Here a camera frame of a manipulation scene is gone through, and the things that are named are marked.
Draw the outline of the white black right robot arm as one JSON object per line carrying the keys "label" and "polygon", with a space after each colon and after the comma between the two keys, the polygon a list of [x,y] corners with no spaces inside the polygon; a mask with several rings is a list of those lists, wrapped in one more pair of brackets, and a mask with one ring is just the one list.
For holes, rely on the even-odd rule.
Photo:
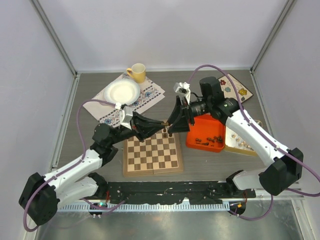
{"label": "white black right robot arm", "polygon": [[175,107],[168,119],[168,133],[190,131],[195,117],[210,114],[246,141],[265,165],[265,169],[255,171],[240,170],[230,176],[226,193],[238,197],[246,189],[263,188],[273,196],[298,181],[302,176],[304,155],[298,149],[289,149],[271,137],[234,98],[226,98],[220,82],[215,77],[205,77],[199,82],[202,96],[197,101],[190,100],[190,85],[177,82]]}

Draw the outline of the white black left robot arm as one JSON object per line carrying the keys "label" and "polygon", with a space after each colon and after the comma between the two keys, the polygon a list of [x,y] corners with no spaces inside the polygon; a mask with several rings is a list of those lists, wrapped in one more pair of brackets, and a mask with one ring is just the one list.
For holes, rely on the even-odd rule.
{"label": "white black left robot arm", "polygon": [[107,192],[107,183],[94,170],[109,163],[118,149],[115,144],[136,137],[139,141],[156,134],[166,127],[166,123],[146,118],[136,112],[129,116],[124,125],[112,127],[100,123],[94,129],[94,143],[83,154],[65,166],[45,175],[32,174],[22,191],[18,203],[24,209],[23,226],[32,232],[27,225],[27,217],[41,226],[47,223],[62,207],[77,199],[93,196],[100,200]]}

